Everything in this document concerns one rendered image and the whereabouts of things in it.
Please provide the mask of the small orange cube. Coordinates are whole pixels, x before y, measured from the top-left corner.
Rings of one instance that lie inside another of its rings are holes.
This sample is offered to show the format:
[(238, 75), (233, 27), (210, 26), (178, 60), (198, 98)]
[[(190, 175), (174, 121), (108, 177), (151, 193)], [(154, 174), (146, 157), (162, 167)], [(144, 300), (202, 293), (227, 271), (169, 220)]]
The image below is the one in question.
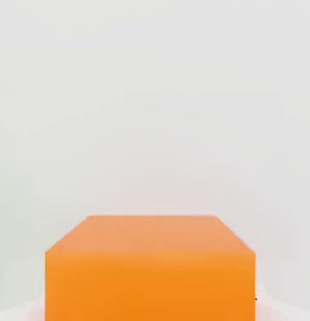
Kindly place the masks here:
[(215, 216), (89, 216), (45, 254), (44, 321), (255, 321), (255, 267)]

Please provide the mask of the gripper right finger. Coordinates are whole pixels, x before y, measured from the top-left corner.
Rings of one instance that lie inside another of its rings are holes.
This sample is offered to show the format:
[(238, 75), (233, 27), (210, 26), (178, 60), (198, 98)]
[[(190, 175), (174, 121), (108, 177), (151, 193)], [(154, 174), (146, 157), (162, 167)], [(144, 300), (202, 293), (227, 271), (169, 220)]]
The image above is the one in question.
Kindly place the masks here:
[(256, 321), (310, 321), (310, 260), (256, 261)]

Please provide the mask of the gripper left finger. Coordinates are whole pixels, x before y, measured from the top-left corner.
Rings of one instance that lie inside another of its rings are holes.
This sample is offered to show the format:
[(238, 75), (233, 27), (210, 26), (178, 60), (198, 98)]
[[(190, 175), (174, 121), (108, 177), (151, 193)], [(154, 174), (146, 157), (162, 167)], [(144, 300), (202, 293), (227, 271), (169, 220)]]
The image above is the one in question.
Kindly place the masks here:
[(0, 321), (44, 321), (44, 294), (35, 300), (0, 311)]

